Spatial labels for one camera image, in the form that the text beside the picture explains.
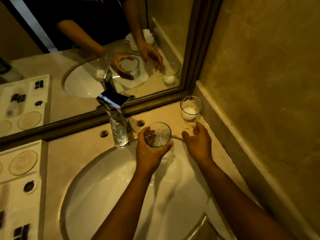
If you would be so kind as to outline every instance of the forearm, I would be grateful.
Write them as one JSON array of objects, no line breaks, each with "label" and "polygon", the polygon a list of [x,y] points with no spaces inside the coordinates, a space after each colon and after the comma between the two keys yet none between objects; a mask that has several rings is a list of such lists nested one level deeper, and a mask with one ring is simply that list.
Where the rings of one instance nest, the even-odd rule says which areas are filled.
[{"label": "forearm", "polygon": [[91,240],[131,240],[152,175],[136,172],[128,187]]},{"label": "forearm", "polygon": [[145,42],[136,1],[126,0],[122,4],[122,9],[137,45],[140,42]]},{"label": "forearm", "polygon": [[91,38],[78,24],[72,20],[63,20],[57,24],[58,29],[75,44],[86,51],[100,57],[104,48]]},{"label": "forearm", "polygon": [[291,235],[252,201],[214,161],[198,164],[238,240],[292,240]]}]

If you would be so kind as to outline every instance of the hand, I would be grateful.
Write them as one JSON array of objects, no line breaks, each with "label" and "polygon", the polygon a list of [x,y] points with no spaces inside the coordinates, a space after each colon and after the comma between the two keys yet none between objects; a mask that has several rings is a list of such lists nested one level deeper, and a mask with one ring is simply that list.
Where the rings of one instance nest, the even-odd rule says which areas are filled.
[{"label": "hand", "polygon": [[160,165],[162,157],[170,151],[173,142],[169,142],[160,148],[152,148],[150,147],[145,139],[145,133],[150,131],[150,127],[143,128],[138,133],[138,145],[136,148],[136,157],[137,157],[137,173],[143,173],[148,175],[149,177],[157,170]]},{"label": "hand", "polygon": [[134,57],[131,55],[126,55],[126,54],[114,54],[112,60],[111,60],[111,64],[110,66],[112,67],[112,69],[117,72],[119,74],[119,76],[121,76],[124,79],[128,79],[128,80],[133,80],[134,77],[129,73],[126,72],[124,69],[121,68],[119,62],[124,60],[124,59],[130,59],[130,60],[134,60]]},{"label": "hand", "polygon": [[194,161],[199,164],[206,161],[213,161],[211,154],[211,137],[208,130],[199,122],[193,126],[193,134],[190,136],[188,132],[182,131],[181,135],[186,143],[188,152]]},{"label": "hand", "polygon": [[159,52],[154,48],[151,44],[147,43],[145,40],[138,43],[138,49],[140,55],[148,64],[150,62],[150,58],[156,62],[155,70],[160,70],[163,65],[162,56]]}]

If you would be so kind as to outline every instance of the bottle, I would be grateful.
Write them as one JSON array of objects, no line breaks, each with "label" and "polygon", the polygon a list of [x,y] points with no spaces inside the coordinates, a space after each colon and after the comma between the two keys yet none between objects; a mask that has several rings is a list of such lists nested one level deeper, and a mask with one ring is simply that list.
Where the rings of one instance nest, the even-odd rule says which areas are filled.
[{"label": "bottle", "polygon": [[0,57],[0,77],[2,78],[4,83],[16,82],[23,79],[23,76],[17,72],[11,65],[6,63]]}]

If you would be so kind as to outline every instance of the person's left arm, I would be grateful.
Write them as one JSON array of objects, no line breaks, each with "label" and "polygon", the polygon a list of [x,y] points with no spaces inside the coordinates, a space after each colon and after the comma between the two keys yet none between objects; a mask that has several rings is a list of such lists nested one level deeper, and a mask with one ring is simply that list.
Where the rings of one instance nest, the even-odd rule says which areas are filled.
[{"label": "person's left arm", "polygon": [[151,148],[144,139],[144,133],[149,130],[150,127],[146,127],[138,134],[137,167],[133,178],[91,240],[131,240],[134,238],[152,174],[160,165],[162,157],[173,145],[171,142],[158,149]]},{"label": "person's left arm", "polygon": [[125,0],[122,3],[122,9],[141,56],[146,63],[149,63],[150,58],[153,59],[156,62],[156,69],[160,69],[163,64],[162,56],[144,38],[136,1]]}]

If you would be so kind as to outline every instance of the glass rim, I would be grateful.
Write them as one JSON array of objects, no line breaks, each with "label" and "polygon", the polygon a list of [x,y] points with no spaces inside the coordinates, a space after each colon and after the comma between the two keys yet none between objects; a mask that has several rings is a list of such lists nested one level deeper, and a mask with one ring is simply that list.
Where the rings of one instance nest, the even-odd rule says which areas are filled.
[{"label": "glass rim", "polygon": [[169,138],[169,140],[168,140],[166,143],[164,143],[163,145],[161,145],[161,146],[150,145],[150,144],[146,141],[146,137],[144,137],[144,141],[146,142],[146,144],[148,144],[149,146],[151,146],[151,147],[153,147],[153,148],[160,148],[160,147],[165,146],[165,145],[170,141],[170,139],[171,139],[171,137],[172,137],[172,131],[171,131],[170,126],[167,125],[167,124],[164,123],[164,122],[154,122],[154,123],[150,124],[148,127],[150,127],[151,125],[154,125],[154,124],[165,124],[165,125],[169,128],[169,131],[170,131],[170,138]]},{"label": "glass rim", "polygon": [[140,64],[139,59],[138,59],[137,57],[135,57],[135,56],[132,56],[132,57],[134,57],[133,60],[130,60],[129,57],[126,57],[126,58],[124,58],[123,60],[126,60],[126,59],[128,59],[128,60],[130,60],[130,61],[137,60],[137,61],[138,61],[138,65],[136,66],[136,68],[132,69],[131,71],[126,71],[126,70],[122,67],[122,64],[120,64],[120,67],[121,67],[125,72],[133,72],[135,69],[137,69],[137,68],[139,67],[139,64]]},{"label": "glass rim", "polygon": [[165,65],[175,65],[175,66],[178,68],[178,71],[177,71],[176,73],[174,73],[174,74],[168,75],[168,74],[163,73],[163,72],[162,72],[162,68],[161,68],[161,69],[160,69],[160,73],[163,74],[163,75],[166,75],[166,76],[175,76],[175,75],[177,75],[177,74],[179,73],[179,71],[180,71],[179,66],[178,66],[177,64],[175,64],[175,63],[168,62],[168,63],[166,63],[166,64],[163,64],[162,66],[165,66]]},{"label": "glass rim", "polygon": [[[198,99],[200,102],[201,102],[201,105],[202,105],[202,108],[201,108],[201,110],[198,112],[198,113],[187,113],[186,111],[184,111],[183,110],[183,108],[182,108],[182,103],[184,102],[184,100],[186,99],[186,98],[196,98],[196,99]],[[198,114],[200,114],[201,112],[202,112],[202,110],[203,110],[203,102],[201,101],[201,99],[200,98],[198,98],[198,97],[196,97],[196,96],[186,96],[186,97],[184,97],[181,101],[180,101],[180,108],[181,108],[181,110],[184,112],[184,113],[186,113],[186,114],[188,114],[188,115],[198,115]]]}]

